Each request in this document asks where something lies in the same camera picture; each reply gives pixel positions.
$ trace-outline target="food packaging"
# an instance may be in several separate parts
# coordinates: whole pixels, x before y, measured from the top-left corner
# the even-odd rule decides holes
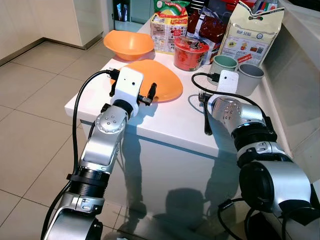
[[[242,1],[236,5],[223,37],[219,55],[259,67],[274,43],[284,18],[284,8],[259,14]]]
[[[174,65],[185,71],[197,70],[205,53],[209,50],[208,44],[193,37],[177,37],[174,44]]]
[[[194,37],[209,45],[209,51],[203,57],[203,64],[211,64],[217,55],[227,25],[220,21],[217,14],[203,7],[195,10],[188,19],[187,37]]]
[[[168,15],[168,9],[165,13],[156,12],[150,23],[151,37],[154,43],[154,50],[160,53],[174,54],[175,39],[185,36],[188,26],[188,14],[186,8],[181,7],[175,2],[162,2],[170,5],[172,9],[179,9],[180,15]]]

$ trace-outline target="white countertop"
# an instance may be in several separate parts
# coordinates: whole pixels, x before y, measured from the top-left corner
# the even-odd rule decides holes
[[[140,32],[149,33],[149,29],[149,22],[147,22],[140,29]],[[151,106],[140,104],[138,115],[128,121],[126,131],[153,141],[160,141],[161,144],[165,143],[213,157],[218,157],[219,151],[235,153],[236,149],[232,138],[222,125],[214,123],[212,117],[209,119],[213,135],[207,136],[204,133],[203,107],[198,101],[199,90],[192,84],[191,76],[196,72],[207,73],[210,66],[204,65],[197,71],[189,72],[174,66],[173,55],[153,52],[153,54],[147,54],[142,58],[152,55],[155,55],[155,61],[171,69],[180,78],[183,93],[179,98],[169,102],[153,103]],[[102,69],[119,69],[128,63],[114,57]],[[215,86],[208,83],[206,77],[199,76],[196,79],[199,79],[198,82],[202,86],[216,89]],[[110,103],[110,89],[110,79],[107,75],[102,74],[92,80],[81,96],[78,119],[93,122],[104,103]],[[268,81],[263,79],[249,98],[259,104],[267,115],[271,116],[276,131],[280,130],[277,132],[280,143],[288,151],[280,120],[271,99]],[[76,96],[65,105],[68,116],[73,115],[75,99]]]
[[[320,70],[320,12],[279,0],[284,7],[283,25]]]

